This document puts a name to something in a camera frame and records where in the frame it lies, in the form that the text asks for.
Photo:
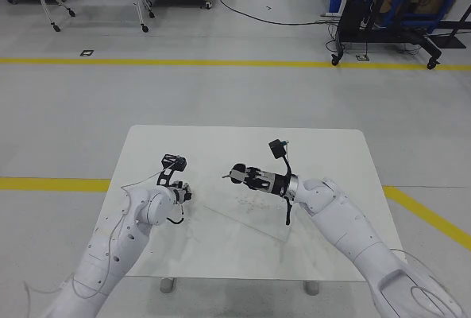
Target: floor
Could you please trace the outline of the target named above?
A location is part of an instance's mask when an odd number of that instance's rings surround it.
[[[273,21],[315,21],[327,8],[312,0],[225,2]],[[330,62],[326,25],[268,25],[220,2],[212,10],[163,4],[145,19],[143,34],[132,2],[68,5],[75,18],[50,6],[62,29],[55,33],[38,3],[0,0],[0,58],[78,58],[94,49],[87,59]],[[444,51],[442,65],[471,64],[471,34],[460,38],[469,48]],[[471,235],[471,72],[409,69],[425,65],[427,55],[396,49],[370,45],[365,68],[0,64],[0,176],[109,179],[135,124],[359,129],[382,184]],[[342,63],[364,51],[353,45]],[[0,317],[25,315],[24,280],[51,289],[74,269],[103,199],[0,191]],[[388,204],[404,249],[433,269],[471,317],[471,252]],[[323,283],[316,297],[299,281],[182,279],[169,295],[158,285],[156,278],[122,280],[99,316],[377,315],[365,283]],[[33,296],[31,316],[51,300]]]

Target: caster wheel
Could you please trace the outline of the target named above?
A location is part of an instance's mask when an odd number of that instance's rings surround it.
[[[427,64],[427,69],[433,69],[433,68],[435,68],[435,67],[436,67],[436,62],[429,62],[429,63]]]
[[[330,56],[332,56],[332,65],[333,66],[336,66],[339,64],[339,57],[335,54],[330,54]]]

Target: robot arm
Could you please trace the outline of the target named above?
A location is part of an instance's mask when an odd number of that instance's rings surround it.
[[[161,185],[151,190],[123,187],[124,204],[95,228],[76,271],[64,282],[60,294],[41,317],[97,316],[111,291],[149,243],[151,228],[165,223],[177,204],[191,199],[188,184],[182,181],[169,184],[174,171],[184,170],[185,158],[166,155],[163,166],[157,182]]]
[[[464,317],[451,295],[433,277],[402,262],[374,231],[364,213],[330,179],[305,182],[291,174],[286,142],[269,144],[287,163],[286,176],[237,164],[228,175],[236,183],[286,199],[309,214],[325,239],[342,252],[369,284],[376,310],[384,318]]]

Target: yellow floor line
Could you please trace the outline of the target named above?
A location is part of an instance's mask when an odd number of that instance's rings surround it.
[[[0,190],[106,192],[110,179],[0,177]]]
[[[429,208],[423,206],[412,197],[401,190],[391,186],[384,186],[384,193],[387,198],[396,201],[408,211],[414,213],[419,218],[428,222],[432,227],[441,231],[454,241],[461,244],[464,248],[471,251],[471,235],[457,228],[455,225],[434,213]]]
[[[106,192],[110,179],[58,179],[58,178],[17,178],[0,177],[0,190],[24,191],[65,191],[65,192]],[[471,251],[471,235],[434,213],[398,188],[384,186],[388,199],[396,201],[408,211],[428,222],[432,227],[449,236],[464,248]]]
[[[127,66],[232,66],[257,68],[334,68],[331,62],[301,60],[146,60],[92,58],[18,58],[0,57],[0,64],[67,64],[67,65],[127,65]],[[341,62],[336,68],[391,70],[427,70],[425,64]],[[440,64],[438,71],[471,71],[471,65]]]

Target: white table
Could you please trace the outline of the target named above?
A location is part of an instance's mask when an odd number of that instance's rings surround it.
[[[284,174],[283,161],[275,160],[268,147],[277,138],[290,141],[293,173],[306,179],[328,176],[335,180],[366,214],[384,242],[389,247],[401,248],[364,135],[358,130],[133,126],[98,225],[123,201],[120,187],[161,170],[160,160],[166,153],[186,157],[186,170],[174,174],[172,180],[188,182],[193,200],[184,205],[186,220],[182,224],[166,223],[152,229],[150,243],[128,276],[363,281],[352,263],[322,237],[306,212],[299,208],[295,209],[288,229],[284,226],[284,205],[276,210],[275,216],[283,225],[268,228],[265,224],[257,225],[259,229],[263,227],[265,234],[250,227],[250,223],[238,222],[205,207],[216,200],[212,184],[232,187],[239,193],[257,193],[243,184],[221,179],[236,163]],[[155,184],[156,178],[141,185],[151,188]],[[269,206],[276,203],[272,200],[280,200],[262,195],[261,200],[268,200],[265,202]],[[172,217],[179,219],[180,213],[174,213]],[[273,228],[281,233],[272,233]],[[280,237],[283,229],[289,231],[285,239]]]

